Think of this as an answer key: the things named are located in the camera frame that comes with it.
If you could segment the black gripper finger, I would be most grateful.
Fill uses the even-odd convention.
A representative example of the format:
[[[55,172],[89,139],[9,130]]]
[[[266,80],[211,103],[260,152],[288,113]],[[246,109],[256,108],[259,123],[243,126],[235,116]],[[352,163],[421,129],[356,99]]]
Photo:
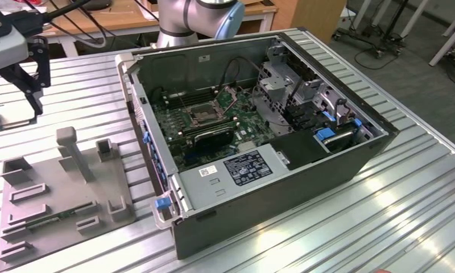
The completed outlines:
[[[43,89],[51,86],[51,58],[48,40],[43,36],[33,36],[27,40],[28,59],[36,64],[36,73],[28,74],[19,63],[0,69],[0,76],[24,93],[36,115],[43,114],[40,97]]]

